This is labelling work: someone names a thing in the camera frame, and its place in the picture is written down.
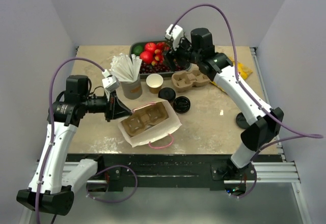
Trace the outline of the brown pulp cup carrier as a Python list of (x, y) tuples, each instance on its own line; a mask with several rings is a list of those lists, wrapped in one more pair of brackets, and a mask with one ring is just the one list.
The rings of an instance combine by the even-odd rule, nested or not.
[(121, 124), (127, 134), (133, 137), (168, 118), (165, 106), (162, 102), (158, 102), (135, 109), (131, 116), (121, 121)]

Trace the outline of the pink white paper bag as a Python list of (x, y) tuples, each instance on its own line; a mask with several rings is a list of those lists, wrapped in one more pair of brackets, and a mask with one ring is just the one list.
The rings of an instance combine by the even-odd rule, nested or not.
[(155, 125), (151, 127), (150, 129), (147, 129), (145, 132), (142, 132), (139, 135), (130, 137), (127, 132), (122, 127), (121, 121), (126, 119), (127, 117), (121, 118), (118, 120), (118, 128), (121, 131), (124, 139), (133, 147), (148, 145), (149, 147), (153, 148), (153, 143), (166, 137), (171, 136), (174, 132), (176, 132), (181, 127), (181, 122), (179, 120), (179, 117), (176, 115), (175, 111), (173, 110), (171, 104), (167, 100), (157, 99), (156, 101), (150, 102), (151, 103), (158, 103), (162, 102), (165, 106), (169, 118), (164, 120), (163, 122), (159, 123), (158, 125)]

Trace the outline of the black coffee cup lid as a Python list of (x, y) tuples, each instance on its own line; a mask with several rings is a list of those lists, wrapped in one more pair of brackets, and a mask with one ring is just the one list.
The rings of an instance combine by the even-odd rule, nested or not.
[(158, 92), (158, 97), (160, 99), (167, 100), (169, 102), (173, 102), (176, 98), (176, 92), (172, 88), (162, 88)]

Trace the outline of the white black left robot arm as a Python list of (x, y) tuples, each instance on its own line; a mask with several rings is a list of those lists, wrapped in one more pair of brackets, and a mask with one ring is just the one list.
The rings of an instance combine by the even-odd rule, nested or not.
[(119, 81), (112, 75), (102, 79), (104, 95), (91, 92), (91, 80), (85, 75), (70, 75), (66, 88), (53, 101), (48, 113), (45, 145), (36, 172), (27, 189), (19, 190), (17, 201), (30, 210), (65, 216), (74, 196), (90, 179), (105, 175), (101, 156), (83, 157), (67, 175), (63, 174), (70, 143), (87, 113), (101, 113), (106, 121), (131, 115), (117, 97)]

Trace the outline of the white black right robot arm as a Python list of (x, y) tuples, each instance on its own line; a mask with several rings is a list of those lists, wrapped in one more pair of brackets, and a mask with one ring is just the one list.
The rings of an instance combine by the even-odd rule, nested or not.
[(270, 116), (283, 120), (280, 108), (272, 108), (251, 89), (235, 71), (235, 65), (224, 54), (215, 51), (211, 32), (204, 27), (191, 31), (191, 39), (184, 36), (178, 25), (170, 25), (165, 34), (169, 50), (163, 52), (165, 62), (172, 70), (177, 65), (193, 63), (201, 73), (222, 88), (240, 109), (248, 128), (240, 135), (241, 143), (227, 163), (217, 170), (224, 179), (237, 180), (245, 174), (245, 167), (255, 153), (276, 137), (280, 125)]

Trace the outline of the red cherry cluster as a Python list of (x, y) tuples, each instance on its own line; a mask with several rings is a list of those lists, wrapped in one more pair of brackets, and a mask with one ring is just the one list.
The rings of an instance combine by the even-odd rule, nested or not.
[(162, 64), (164, 61), (164, 57), (162, 52), (165, 50), (169, 50), (170, 47), (166, 42), (158, 42), (156, 43), (156, 51), (153, 53), (153, 61), (151, 63), (152, 66), (156, 66), (158, 64)]

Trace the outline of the dark green fruit tray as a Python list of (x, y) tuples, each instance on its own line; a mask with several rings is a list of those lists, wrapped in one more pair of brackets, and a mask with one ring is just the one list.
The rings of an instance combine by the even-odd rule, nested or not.
[(171, 70), (165, 63), (162, 56), (162, 52), (169, 49), (169, 44), (167, 41), (143, 41), (134, 43), (130, 50), (129, 56), (132, 54), (143, 56), (142, 53), (145, 52), (145, 60), (142, 61), (140, 68), (141, 79), (147, 78), (150, 74), (157, 73), (163, 78), (172, 77), (175, 72), (178, 71), (189, 71), (191, 64), (185, 66), (180, 66), (177, 64), (176, 60), (174, 63), (176, 65), (176, 70)]

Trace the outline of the red apple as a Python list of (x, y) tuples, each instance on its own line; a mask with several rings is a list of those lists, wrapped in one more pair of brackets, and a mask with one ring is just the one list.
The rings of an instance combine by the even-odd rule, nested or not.
[(146, 64), (151, 64), (153, 61), (153, 53), (149, 51), (143, 51), (140, 53), (140, 59)]
[(156, 51), (156, 44), (153, 42), (148, 42), (144, 46), (144, 51), (150, 52), (150, 53), (155, 53)]

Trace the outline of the grey metal straw holder cup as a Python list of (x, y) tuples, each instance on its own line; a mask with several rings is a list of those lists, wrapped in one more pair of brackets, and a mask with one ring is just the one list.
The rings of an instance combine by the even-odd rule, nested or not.
[(120, 82), (120, 85), (122, 87), (123, 94), (127, 99), (138, 99), (143, 93), (140, 76), (137, 77), (136, 81)]

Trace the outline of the purple grape bunch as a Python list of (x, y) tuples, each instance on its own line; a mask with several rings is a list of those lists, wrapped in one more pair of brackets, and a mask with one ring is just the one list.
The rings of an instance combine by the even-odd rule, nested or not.
[(174, 60), (174, 63), (176, 65), (175, 70), (171, 70), (168, 66), (166, 66), (164, 63), (158, 64), (156, 66), (152, 66), (151, 64), (146, 64), (142, 62), (140, 67), (140, 75), (145, 74), (161, 74), (161, 75), (172, 75), (175, 72), (186, 70), (187, 68), (184, 66), (180, 66), (176, 60)]

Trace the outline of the remaining pulp carrier stack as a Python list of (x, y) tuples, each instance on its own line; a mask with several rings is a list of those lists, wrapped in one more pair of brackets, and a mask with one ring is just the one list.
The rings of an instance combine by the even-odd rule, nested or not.
[(210, 79), (198, 69), (191, 72), (179, 71), (171, 77), (172, 85), (177, 92), (185, 92), (192, 87), (203, 87), (210, 83)]

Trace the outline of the green lime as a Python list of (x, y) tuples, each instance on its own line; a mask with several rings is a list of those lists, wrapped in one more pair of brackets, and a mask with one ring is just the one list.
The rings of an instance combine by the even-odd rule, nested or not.
[(137, 45), (133, 47), (132, 53), (136, 56), (140, 56), (140, 54), (144, 51), (144, 47), (142, 45)]

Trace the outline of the white wrapped straw bundle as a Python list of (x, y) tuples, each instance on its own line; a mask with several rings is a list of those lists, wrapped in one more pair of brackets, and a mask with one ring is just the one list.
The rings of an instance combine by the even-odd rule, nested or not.
[(135, 54), (130, 57), (123, 53), (114, 56), (111, 62), (110, 72), (120, 82), (132, 83), (140, 78), (142, 59)]

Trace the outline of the black cup lid stack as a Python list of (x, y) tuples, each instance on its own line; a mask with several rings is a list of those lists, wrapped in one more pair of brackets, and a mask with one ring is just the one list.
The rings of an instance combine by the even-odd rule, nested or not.
[(191, 101), (185, 96), (175, 98), (173, 102), (173, 109), (176, 113), (184, 114), (190, 110)]

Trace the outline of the yellow chips bag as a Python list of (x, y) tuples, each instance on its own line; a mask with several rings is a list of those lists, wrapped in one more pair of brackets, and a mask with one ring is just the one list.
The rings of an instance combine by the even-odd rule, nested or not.
[[(235, 66), (235, 61), (232, 57), (228, 57), (233, 66)], [(237, 62), (237, 71), (238, 71), (238, 74), (241, 76), (241, 78), (243, 80), (246, 80), (252, 73), (253, 73), (253, 70), (250, 69), (249, 67), (247, 67), (246, 65), (240, 63), (240, 62)], [(220, 86), (218, 86), (214, 81), (211, 81), (210, 82), (212, 85), (216, 86), (217, 88), (219, 88), (221, 91), (225, 92)]]

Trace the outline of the single black cup lid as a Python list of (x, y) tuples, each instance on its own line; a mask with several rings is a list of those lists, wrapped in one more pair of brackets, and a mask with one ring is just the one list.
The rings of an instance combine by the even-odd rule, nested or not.
[(237, 126), (241, 129), (247, 129), (249, 127), (249, 124), (247, 123), (243, 113), (238, 113), (235, 121)]

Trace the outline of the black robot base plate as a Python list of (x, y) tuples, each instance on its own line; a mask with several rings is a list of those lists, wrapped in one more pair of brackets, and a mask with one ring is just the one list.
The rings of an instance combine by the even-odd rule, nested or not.
[(89, 158), (99, 160), (99, 176), (91, 177), (88, 186), (92, 191), (122, 191), (134, 188), (206, 188), (225, 190), (240, 183), (243, 175), (253, 180), (249, 165), (242, 173), (224, 177), (219, 170), (229, 155), (160, 155), (160, 154), (68, 154), (66, 161), (77, 163)]

